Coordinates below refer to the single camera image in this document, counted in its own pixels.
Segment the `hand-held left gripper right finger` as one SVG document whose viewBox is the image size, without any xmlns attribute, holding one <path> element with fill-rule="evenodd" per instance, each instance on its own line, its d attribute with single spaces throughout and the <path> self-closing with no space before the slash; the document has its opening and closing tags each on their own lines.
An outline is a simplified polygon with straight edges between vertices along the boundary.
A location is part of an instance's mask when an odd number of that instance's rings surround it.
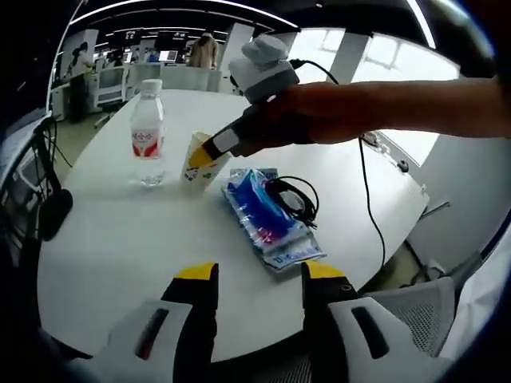
<svg viewBox="0 0 511 383">
<path fill-rule="evenodd" d="M 449 368 L 414 344 L 405 322 L 359 297 L 341 270 L 305 262 L 301 273 L 313 382 L 436 382 Z"/>
</svg>

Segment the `person's right hand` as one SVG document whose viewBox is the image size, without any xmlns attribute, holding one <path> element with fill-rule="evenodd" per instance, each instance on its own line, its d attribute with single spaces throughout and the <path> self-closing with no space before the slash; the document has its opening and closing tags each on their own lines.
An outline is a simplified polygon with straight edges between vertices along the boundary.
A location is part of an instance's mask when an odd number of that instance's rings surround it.
<svg viewBox="0 0 511 383">
<path fill-rule="evenodd" d="M 296 85 L 257 109 L 242 132 L 233 156 L 250 156 L 291 144 L 338 144 L 381 128 L 386 121 L 368 84 Z"/>
</svg>

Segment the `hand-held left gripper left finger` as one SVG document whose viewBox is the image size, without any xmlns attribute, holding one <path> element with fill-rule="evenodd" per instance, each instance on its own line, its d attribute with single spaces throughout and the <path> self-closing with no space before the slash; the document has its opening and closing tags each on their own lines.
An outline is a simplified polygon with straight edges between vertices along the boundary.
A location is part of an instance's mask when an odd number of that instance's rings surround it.
<svg viewBox="0 0 511 383">
<path fill-rule="evenodd" d="M 219 266 L 181 270 L 157 300 L 112 329 L 97 355 L 101 382 L 206 382 L 217 332 Z"/>
</svg>

